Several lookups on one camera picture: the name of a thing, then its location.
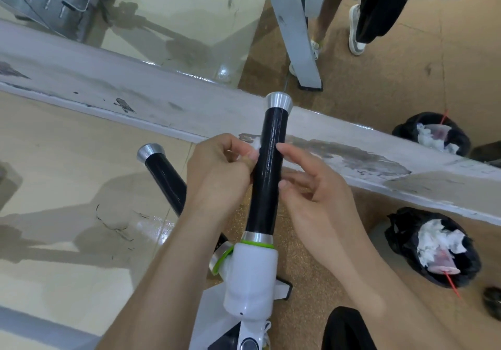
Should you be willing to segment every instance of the green ring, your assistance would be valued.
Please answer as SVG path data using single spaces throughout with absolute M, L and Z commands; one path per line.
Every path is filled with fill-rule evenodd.
M 226 250 L 225 252 L 223 252 L 221 258 L 218 259 L 218 261 L 216 262 L 216 264 L 214 265 L 214 268 L 212 269 L 212 275 L 216 276 L 218 273 L 219 273 L 219 267 L 221 266 L 222 264 L 222 261 L 224 259 L 226 259 L 226 257 L 231 254 L 233 252 L 233 248 L 234 248 L 235 245 L 231 246 L 228 250 Z
M 253 242 L 253 241 L 246 241 L 245 239 L 242 239 L 240 241 L 243 244 L 250 244 L 252 246 L 258 246 L 258 247 L 266 247 L 266 248 L 275 248 L 272 244 L 270 243 L 262 243 L 262 242 Z

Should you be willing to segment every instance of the hand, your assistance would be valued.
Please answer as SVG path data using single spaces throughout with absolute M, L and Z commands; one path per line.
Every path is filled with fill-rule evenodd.
M 188 161 L 185 211 L 222 224 L 241 203 L 259 151 L 231 134 L 197 144 Z
M 297 236 L 320 264 L 336 273 L 332 268 L 345 265 L 343 260 L 351 251 L 368 241 L 351 189 L 341 175 L 312 154 L 285 143 L 278 143 L 277 149 L 305 171 L 284 168 L 279 183 L 280 200 Z

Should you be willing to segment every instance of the red string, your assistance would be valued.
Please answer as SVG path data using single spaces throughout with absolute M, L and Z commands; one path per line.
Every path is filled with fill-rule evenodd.
M 440 124 L 443 123 L 443 121 L 447 118 L 447 115 L 449 114 L 449 109 L 445 109 L 445 113 L 443 113 L 442 120 L 440 121 Z
M 447 280 L 449 280 L 449 284 L 450 286 L 452 287 L 452 290 L 454 291 L 454 293 L 460 298 L 461 300 L 461 296 L 460 296 L 460 293 L 457 291 L 457 288 L 456 286 L 454 285 L 452 279 L 450 278 L 449 274 L 447 272 L 444 272 L 443 273 L 445 275 L 445 277 L 447 278 Z

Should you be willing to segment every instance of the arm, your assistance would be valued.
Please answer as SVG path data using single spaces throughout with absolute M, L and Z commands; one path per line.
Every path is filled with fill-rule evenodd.
M 379 256 L 344 179 L 290 144 L 279 143 L 277 149 L 305 171 L 285 171 L 279 184 L 297 236 L 344 286 L 377 348 L 460 350 L 451 333 Z
M 96 350 L 188 349 L 210 257 L 258 155 L 230 134 L 197 146 L 183 214 Z

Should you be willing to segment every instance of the metal plate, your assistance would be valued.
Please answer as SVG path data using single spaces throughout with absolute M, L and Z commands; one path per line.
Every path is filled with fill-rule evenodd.
M 356 39 L 371 43 L 395 24 L 407 0 L 361 0 Z

